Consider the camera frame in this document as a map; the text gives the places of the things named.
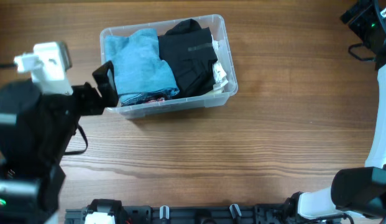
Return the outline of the blue jeans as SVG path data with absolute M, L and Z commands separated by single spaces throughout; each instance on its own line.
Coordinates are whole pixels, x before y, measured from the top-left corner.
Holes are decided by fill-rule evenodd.
M 113 64 L 121 106 L 179 94 L 172 69 L 160 58 L 156 29 L 141 29 L 129 37 L 109 35 L 104 38 L 104 55 Z

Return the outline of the plaid shirt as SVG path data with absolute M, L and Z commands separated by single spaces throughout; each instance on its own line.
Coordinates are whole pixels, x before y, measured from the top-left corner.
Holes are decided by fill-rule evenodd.
M 153 99 L 147 100 L 145 103 L 163 102 L 163 101 L 165 101 L 165 100 L 166 100 L 165 97 L 161 97 L 161 98 L 153 98 Z

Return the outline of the clear plastic storage container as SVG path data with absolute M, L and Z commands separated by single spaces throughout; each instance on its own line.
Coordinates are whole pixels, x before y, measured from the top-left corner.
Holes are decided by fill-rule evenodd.
M 111 113 L 118 113 L 126 119 L 137 119 L 152 114 L 169 113 L 172 111 L 181 111 L 194 108 L 210 108 L 222 106 L 226 104 L 229 97 L 235 95 L 238 91 L 238 84 L 234 64 L 232 60 L 229 39 L 227 36 L 226 24 L 222 16 L 219 14 L 210 14 L 205 16 L 193 17 L 202 28 L 208 27 L 215 41 L 218 42 L 219 61 L 227 74 L 227 85 L 224 86 L 223 92 L 215 95 L 201 95 L 190 98 L 180 98 L 176 100 L 166 100 L 162 102 L 144 103 L 132 106 L 118 106 L 108 108 Z M 175 27 L 182 19 L 174 19 L 169 21 L 151 22 L 145 24 L 107 27 L 103 29 L 99 35 L 101 47 L 101 63 L 105 63 L 108 59 L 105 56 L 104 40 L 109 35 L 130 36 L 138 30 L 153 28 L 157 30 L 159 35 Z

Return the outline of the black garment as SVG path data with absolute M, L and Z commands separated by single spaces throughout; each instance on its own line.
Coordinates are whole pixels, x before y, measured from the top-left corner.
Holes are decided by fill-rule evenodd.
M 204 95 L 213 90 L 213 65 L 218 57 L 210 29 L 193 19 L 179 22 L 159 36 L 160 58 L 170 66 L 180 92 L 177 98 Z

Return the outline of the white printed t-shirt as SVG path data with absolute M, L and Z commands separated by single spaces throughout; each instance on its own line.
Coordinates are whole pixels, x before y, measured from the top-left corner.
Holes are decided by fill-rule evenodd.
M 215 80 L 215 84 L 213 85 L 214 92 L 222 92 L 224 87 L 228 84 L 227 73 L 223 69 L 223 66 L 220 62 L 220 51 L 219 51 L 219 42 L 217 40 L 212 39 L 212 46 L 214 52 L 217 56 L 217 61 L 213 64 L 213 77 Z

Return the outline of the cream cloth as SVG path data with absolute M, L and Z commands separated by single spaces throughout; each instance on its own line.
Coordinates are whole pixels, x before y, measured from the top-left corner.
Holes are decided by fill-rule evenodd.
M 218 94 L 221 94 L 223 91 L 224 91 L 223 89 L 219 89 L 219 90 L 211 90 L 211 91 L 205 93 L 204 96 L 218 95 Z

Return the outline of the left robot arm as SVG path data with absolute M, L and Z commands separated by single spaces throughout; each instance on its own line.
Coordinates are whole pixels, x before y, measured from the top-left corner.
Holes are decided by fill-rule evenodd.
M 118 104 L 114 66 L 93 72 L 97 87 L 73 86 L 71 95 L 44 95 L 32 80 L 0 89 L 0 223 L 45 223 L 58 210 L 65 180 L 63 156 L 82 128 L 82 116 L 101 115 Z

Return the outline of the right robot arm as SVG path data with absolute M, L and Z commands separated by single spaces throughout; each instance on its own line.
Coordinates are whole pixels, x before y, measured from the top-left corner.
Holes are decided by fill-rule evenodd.
M 373 62 L 377 72 L 379 102 L 374 138 L 362 167 L 342 169 L 332 184 L 315 192 L 297 192 L 278 208 L 280 223 L 336 223 L 354 217 L 378 219 L 386 223 L 386 6 L 378 0 L 357 1 L 340 20 L 360 38 L 349 50 L 365 47 L 374 56 L 362 58 Z

